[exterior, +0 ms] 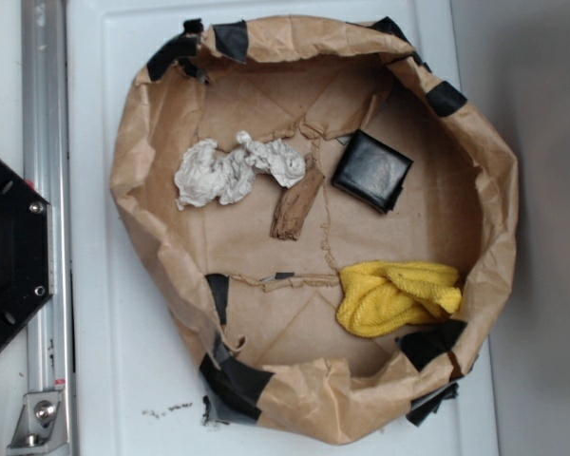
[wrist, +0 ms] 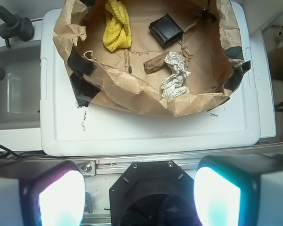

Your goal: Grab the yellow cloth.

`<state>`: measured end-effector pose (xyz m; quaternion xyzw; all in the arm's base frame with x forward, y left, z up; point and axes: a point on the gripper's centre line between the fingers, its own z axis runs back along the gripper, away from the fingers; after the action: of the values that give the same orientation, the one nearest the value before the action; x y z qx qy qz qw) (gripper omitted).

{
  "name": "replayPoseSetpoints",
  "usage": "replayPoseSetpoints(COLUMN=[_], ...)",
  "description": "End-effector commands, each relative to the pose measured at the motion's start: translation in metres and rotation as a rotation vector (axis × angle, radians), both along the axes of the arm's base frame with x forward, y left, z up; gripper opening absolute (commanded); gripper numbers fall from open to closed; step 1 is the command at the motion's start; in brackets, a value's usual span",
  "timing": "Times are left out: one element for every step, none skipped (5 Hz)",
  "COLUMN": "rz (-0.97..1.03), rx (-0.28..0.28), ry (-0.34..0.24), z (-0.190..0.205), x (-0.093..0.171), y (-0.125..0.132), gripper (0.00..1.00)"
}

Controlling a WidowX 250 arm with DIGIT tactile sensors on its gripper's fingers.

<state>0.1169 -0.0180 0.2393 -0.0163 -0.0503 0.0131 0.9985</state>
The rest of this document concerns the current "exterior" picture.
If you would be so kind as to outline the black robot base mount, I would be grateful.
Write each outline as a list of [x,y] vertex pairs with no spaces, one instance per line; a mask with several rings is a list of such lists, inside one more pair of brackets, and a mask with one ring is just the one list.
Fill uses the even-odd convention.
[[0,159],[0,352],[52,296],[49,209]]

